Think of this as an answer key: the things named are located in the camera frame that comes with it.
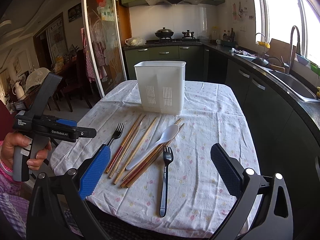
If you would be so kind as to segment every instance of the dish rack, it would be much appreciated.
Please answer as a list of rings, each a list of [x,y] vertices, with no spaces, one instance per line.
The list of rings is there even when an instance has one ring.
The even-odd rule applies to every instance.
[[[145,111],[181,114],[185,66],[183,61],[143,61],[134,66]]]

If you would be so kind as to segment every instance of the framed picture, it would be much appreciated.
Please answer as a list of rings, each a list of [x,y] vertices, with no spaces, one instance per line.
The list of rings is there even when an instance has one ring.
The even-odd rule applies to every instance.
[[[21,66],[20,66],[20,62],[19,62],[19,58],[15,58],[14,62],[13,62],[13,67],[14,70],[16,72],[16,75],[19,74],[21,72]]]
[[[81,3],[73,6],[68,10],[69,22],[72,22],[80,17],[82,17],[82,7]]]

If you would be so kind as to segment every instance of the plastic bag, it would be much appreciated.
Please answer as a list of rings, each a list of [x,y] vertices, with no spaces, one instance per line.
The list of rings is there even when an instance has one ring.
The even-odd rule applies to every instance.
[[[146,40],[140,37],[133,37],[130,39],[125,40],[125,44],[128,46],[140,46],[146,44]]]

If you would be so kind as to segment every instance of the blue gripper pad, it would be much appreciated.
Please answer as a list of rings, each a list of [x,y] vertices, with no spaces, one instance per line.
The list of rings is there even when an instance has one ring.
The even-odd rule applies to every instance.
[[[219,143],[211,147],[210,154],[211,160],[216,166],[229,194],[239,199],[242,193],[241,170],[243,171],[244,168],[237,159],[229,157]]]
[[[80,179],[79,195],[82,200],[90,196],[111,158],[110,147],[105,145]]]
[[[68,126],[77,126],[77,122],[72,120],[58,119],[56,122],[62,123]]]

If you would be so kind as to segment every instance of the black countertop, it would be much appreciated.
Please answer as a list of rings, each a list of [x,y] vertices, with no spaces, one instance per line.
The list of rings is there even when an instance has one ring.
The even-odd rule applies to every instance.
[[[202,43],[199,40],[195,41],[182,41],[181,39],[172,39],[171,42],[159,42],[159,40],[147,41],[145,45],[140,46],[127,46],[124,45],[124,50],[129,49],[143,49],[143,48],[150,48],[150,47],[162,47],[162,46],[202,46]]]
[[[263,70],[250,61],[236,56],[234,53],[231,53],[230,47],[213,45],[209,42],[203,42],[203,44],[204,46],[213,49],[215,52],[222,54],[223,56],[244,67],[269,85],[273,90],[275,90],[297,112],[300,118],[308,126],[311,133],[314,135],[318,145],[320,145],[320,103],[308,103],[302,101],[268,71]]]

